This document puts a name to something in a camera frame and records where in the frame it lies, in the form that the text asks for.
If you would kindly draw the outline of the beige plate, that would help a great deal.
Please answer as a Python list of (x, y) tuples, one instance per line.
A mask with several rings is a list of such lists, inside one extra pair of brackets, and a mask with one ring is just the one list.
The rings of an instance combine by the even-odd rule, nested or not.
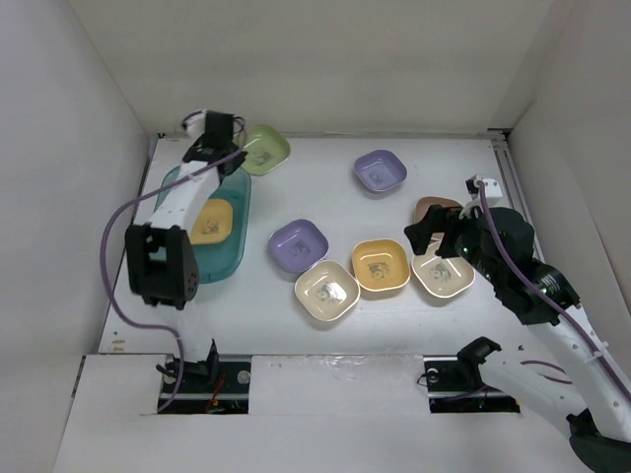
[(431, 242), (424, 254), (413, 255), (409, 263), (422, 299), (434, 306), (455, 301), (473, 286), (476, 278), (473, 268), (463, 258), (438, 256), (440, 244)]
[(303, 273), (295, 283), (294, 292), (307, 313), (325, 323), (342, 318), (361, 296), (357, 280), (332, 260), (322, 260)]

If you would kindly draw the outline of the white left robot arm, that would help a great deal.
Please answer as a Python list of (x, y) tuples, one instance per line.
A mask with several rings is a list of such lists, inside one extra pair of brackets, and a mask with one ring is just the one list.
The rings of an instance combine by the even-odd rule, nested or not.
[(131, 292), (150, 306), (182, 310), (200, 285), (191, 233), (208, 197), (245, 160), (241, 142), (245, 120), (202, 109), (181, 124), (192, 144), (184, 153), (177, 178), (162, 190), (166, 196), (142, 224), (125, 233)]

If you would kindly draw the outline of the green panda plate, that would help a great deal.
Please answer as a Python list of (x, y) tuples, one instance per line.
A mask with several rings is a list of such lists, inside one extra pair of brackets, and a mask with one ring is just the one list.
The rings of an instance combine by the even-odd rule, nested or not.
[(272, 172), (291, 154), (288, 140), (267, 124), (255, 124), (246, 130), (244, 149), (246, 156), (241, 168), (253, 176)]

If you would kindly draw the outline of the yellow plate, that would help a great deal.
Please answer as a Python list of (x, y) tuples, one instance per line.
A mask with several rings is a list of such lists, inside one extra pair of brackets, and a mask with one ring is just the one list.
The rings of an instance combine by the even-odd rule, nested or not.
[(225, 199), (208, 199), (189, 233), (189, 239), (193, 245), (218, 244), (230, 236), (232, 228), (232, 205)]
[(399, 242), (389, 238), (358, 243), (353, 248), (351, 263), (360, 288), (371, 294), (398, 291), (411, 277), (405, 250)]

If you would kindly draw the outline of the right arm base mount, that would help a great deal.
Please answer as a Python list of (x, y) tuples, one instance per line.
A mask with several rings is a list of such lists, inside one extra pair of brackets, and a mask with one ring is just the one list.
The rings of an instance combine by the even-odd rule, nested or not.
[(432, 414), (520, 414), (519, 402), (493, 387), (471, 387), (458, 371), (456, 356), (425, 356), (417, 384), (427, 390)]

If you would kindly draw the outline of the purple plate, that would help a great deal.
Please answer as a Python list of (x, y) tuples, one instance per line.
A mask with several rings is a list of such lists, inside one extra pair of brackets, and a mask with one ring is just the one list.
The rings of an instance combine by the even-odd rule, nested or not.
[(283, 271), (303, 273), (323, 260), (329, 242), (312, 221), (298, 219), (274, 232), (267, 247)]
[(407, 168), (396, 154), (388, 150), (375, 150), (359, 157), (353, 171), (372, 193), (386, 193), (407, 178)]

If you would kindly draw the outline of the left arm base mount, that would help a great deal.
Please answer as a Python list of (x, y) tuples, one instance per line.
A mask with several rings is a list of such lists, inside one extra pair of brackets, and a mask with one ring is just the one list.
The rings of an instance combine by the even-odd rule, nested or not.
[(167, 357), (156, 365), (162, 376), (158, 413), (163, 415), (245, 415), (248, 413), (251, 357), (220, 355), (212, 340), (204, 360), (185, 362), (179, 389), (180, 361)]

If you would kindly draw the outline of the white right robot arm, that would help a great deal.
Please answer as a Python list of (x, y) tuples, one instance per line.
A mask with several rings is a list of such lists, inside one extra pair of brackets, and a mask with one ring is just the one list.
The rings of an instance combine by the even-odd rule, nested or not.
[(456, 376), (468, 389), (498, 389), (525, 404), (568, 440), (594, 472), (630, 469), (630, 380), (593, 331), (575, 317), (580, 298), (564, 275), (533, 255), (534, 230), (516, 211), (478, 204), (431, 206), (404, 234), (415, 255), (443, 234), (436, 255), (461, 257), (493, 288), (495, 298), (551, 353), (571, 389), (505, 357), (479, 337), (456, 354)]

